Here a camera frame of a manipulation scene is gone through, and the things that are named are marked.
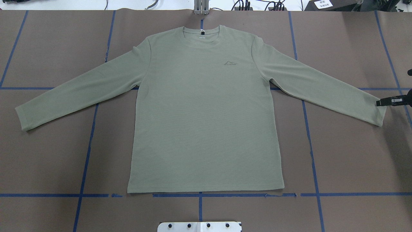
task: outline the white bracket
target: white bracket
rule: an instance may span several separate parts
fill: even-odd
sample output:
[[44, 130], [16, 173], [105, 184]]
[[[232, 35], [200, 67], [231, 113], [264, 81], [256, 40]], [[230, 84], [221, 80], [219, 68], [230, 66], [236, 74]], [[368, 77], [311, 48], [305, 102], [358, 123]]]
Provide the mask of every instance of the white bracket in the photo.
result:
[[157, 232], [242, 232], [241, 222], [160, 223]]
[[194, 14], [209, 14], [209, 0], [194, 0]]

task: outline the shirt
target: shirt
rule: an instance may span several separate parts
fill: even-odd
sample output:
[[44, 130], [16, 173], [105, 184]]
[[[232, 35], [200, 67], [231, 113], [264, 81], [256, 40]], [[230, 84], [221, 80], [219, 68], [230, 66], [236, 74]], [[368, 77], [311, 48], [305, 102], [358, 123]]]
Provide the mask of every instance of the shirt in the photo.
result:
[[139, 86], [128, 193], [284, 188], [269, 82], [381, 126], [378, 98], [256, 35], [179, 27], [18, 106], [22, 130]]

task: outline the blue tape grid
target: blue tape grid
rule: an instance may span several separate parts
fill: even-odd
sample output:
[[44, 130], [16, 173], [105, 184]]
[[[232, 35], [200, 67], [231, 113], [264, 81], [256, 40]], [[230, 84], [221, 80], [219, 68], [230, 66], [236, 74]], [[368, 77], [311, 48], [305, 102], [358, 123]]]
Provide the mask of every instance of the blue tape grid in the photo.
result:
[[[114, 24], [114, 20], [115, 20], [115, 13], [116, 13], [116, 11], [113, 11], [112, 22], [111, 22], [111, 26], [110, 26], [110, 33], [109, 33], [109, 38], [108, 38], [108, 47], [107, 47], [106, 56], [105, 56], [105, 62], [107, 62], [107, 59], [108, 59], [108, 53], [109, 53], [109, 48], [110, 48], [110, 40], [111, 40], [113, 24]], [[16, 48], [16, 45], [17, 45], [18, 40], [20, 38], [23, 26], [25, 24], [27, 15], [28, 15], [28, 11], [26, 11], [26, 13], [24, 15], [23, 21], [22, 21], [20, 29], [19, 29], [19, 33], [16, 37], [16, 40], [14, 42], [12, 51], [11, 51], [10, 56], [9, 56], [9, 59], [8, 59], [7, 64], [5, 66], [5, 70], [4, 70], [2, 78], [0, 80], [0, 90], [50, 90], [50, 89], [53, 89], [53, 87], [2, 87], [5, 76], [7, 74], [9, 64], [10, 64], [11, 59], [13, 57], [13, 53], [15, 51], [15, 48]], [[289, 15], [292, 43], [293, 43], [293, 51], [294, 51], [295, 59], [297, 60], [297, 51], [296, 51], [295, 37], [294, 37], [294, 33], [293, 33], [293, 24], [292, 24], [291, 13], [288, 12], [288, 15]], [[378, 25], [378, 29], [379, 29], [379, 34], [381, 36], [382, 44], [384, 46], [386, 55], [388, 57], [389, 65], [391, 67], [391, 70], [392, 70], [397, 88], [359, 88], [359, 89], [361, 89], [361, 90], [398, 90], [399, 94], [402, 95], [402, 90], [408, 91], [411, 88], [401, 88], [400, 87], [395, 69], [394, 69], [393, 64], [392, 64], [391, 57], [389, 55], [389, 52], [388, 52], [388, 49], [387, 49], [387, 46], [386, 46], [386, 43], [385, 43], [385, 40], [384, 40], [384, 37], [383, 37], [383, 34], [382, 34], [382, 29], [381, 29], [381, 26], [380, 26], [377, 11], [375, 11], [375, 17], [376, 17], [376, 21], [377, 21], [377, 25]], [[271, 90], [280, 90], [279, 88], [270, 88], [270, 89]], [[404, 107], [405, 107], [406, 114], [407, 114], [408, 119], [409, 119], [409, 123], [412, 127], [412, 120], [411, 120], [409, 111], [407, 110], [406, 106], [404, 106]], [[316, 197], [317, 198], [319, 217], [320, 217], [320, 220], [321, 220], [322, 231], [325, 231], [325, 229], [324, 229], [324, 225], [323, 225], [323, 216], [322, 216], [322, 209], [321, 209], [321, 202], [320, 202], [320, 197], [321, 196], [322, 197], [328, 197], [328, 196], [412, 196], [412, 192], [319, 193], [317, 177], [316, 177], [316, 167], [315, 167], [312, 144], [311, 144], [311, 138], [310, 138], [310, 130], [309, 130], [309, 124], [308, 124], [307, 113], [306, 113], [306, 106], [305, 106], [304, 101], [302, 101], [302, 108], [303, 108], [303, 113], [304, 113], [307, 136], [308, 136], [309, 145], [310, 145], [310, 153], [311, 153], [311, 158], [312, 158], [312, 170], [313, 170], [313, 175], [314, 175], [316, 193], [301, 193], [300, 196], [303, 196], [303, 197]], [[84, 166], [84, 171], [83, 171], [82, 185], [81, 185], [79, 194], [0, 194], [0, 197], [78, 197], [79, 201], [78, 201], [78, 206], [77, 206], [77, 211], [76, 211], [75, 223], [74, 223], [74, 227], [73, 227], [73, 231], [75, 232], [76, 229], [77, 229], [77, 223], [78, 223], [78, 218], [79, 218], [79, 214], [80, 214], [82, 198], [83, 197], [110, 197], [109, 194], [84, 194], [83, 193], [84, 183], [85, 183], [86, 174], [87, 174], [87, 167], [88, 167], [88, 163], [89, 163], [90, 151], [91, 151], [91, 142], [92, 142], [92, 139], [93, 139], [94, 128], [95, 128], [95, 124], [96, 124], [97, 110], [98, 110], [98, 104], [96, 104], [96, 107], [95, 107], [94, 118], [93, 118], [93, 123], [92, 123], [92, 129], [91, 129], [90, 139], [89, 139], [89, 146], [88, 146], [88, 151], [87, 151], [87, 156], [86, 156], [86, 161], [85, 161], [85, 166]], [[203, 220], [203, 216], [202, 216], [203, 197], [265, 197], [266, 198], [266, 197], [291, 197], [291, 196], [297, 196], [297, 195], [295, 193], [284, 193], [281, 196], [277, 196], [277, 195], [270, 195], [270, 194], [265, 194], [265, 193], [250, 193], [250, 194], [248, 194], [248, 193], [244, 193], [244, 194], [213, 194], [212, 193], [212, 194], [205, 194], [203, 192], [199, 192], [198, 194], [153, 194], [153, 197], [198, 197], [199, 198], [199, 221]], [[112, 194], [111, 197], [122, 197], [122, 196], [117, 195], [117, 194]]]

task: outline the gray cable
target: gray cable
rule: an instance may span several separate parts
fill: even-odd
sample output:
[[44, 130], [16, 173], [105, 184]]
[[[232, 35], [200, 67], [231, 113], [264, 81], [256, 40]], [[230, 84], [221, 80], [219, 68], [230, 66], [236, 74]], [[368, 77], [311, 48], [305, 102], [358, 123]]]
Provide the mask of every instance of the gray cable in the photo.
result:
[[151, 4], [150, 6], [146, 7], [145, 9], [150, 9], [150, 8], [154, 7], [154, 6], [157, 4], [158, 1], [159, 1], [159, 0], [156, 0], [153, 4]]

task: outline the logo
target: logo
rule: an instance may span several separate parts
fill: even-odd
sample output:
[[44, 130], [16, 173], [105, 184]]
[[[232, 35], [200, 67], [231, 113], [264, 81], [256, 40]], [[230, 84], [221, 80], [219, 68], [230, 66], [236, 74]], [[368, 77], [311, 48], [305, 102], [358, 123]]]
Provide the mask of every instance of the logo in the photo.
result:
[[233, 63], [233, 62], [228, 61], [228, 62], [226, 62], [224, 65], [237, 65], [237, 64], [236, 64], [236, 63]]

